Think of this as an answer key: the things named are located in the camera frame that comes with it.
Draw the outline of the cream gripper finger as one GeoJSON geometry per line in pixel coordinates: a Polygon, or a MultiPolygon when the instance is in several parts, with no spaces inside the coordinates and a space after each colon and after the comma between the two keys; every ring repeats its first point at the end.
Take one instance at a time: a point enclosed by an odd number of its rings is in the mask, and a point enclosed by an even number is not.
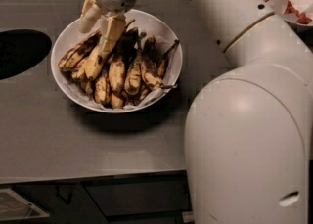
{"type": "Polygon", "coordinates": [[[99,42],[99,54],[106,57],[114,48],[117,40],[122,35],[126,26],[126,18],[123,13],[106,16],[101,23],[101,39],[99,42]]]}
{"type": "Polygon", "coordinates": [[[107,12],[97,0],[84,0],[79,19],[79,31],[88,33],[96,21],[107,12]]]}

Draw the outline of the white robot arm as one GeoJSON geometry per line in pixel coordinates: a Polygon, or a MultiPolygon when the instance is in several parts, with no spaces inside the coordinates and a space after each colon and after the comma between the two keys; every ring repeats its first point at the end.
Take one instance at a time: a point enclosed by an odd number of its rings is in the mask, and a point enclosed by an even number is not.
{"type": "Polygon", "coordinates": [[[264,0],[190,0],[232,70],[185,124],[195,224],[309,224],[310,49],[264,0]]]}

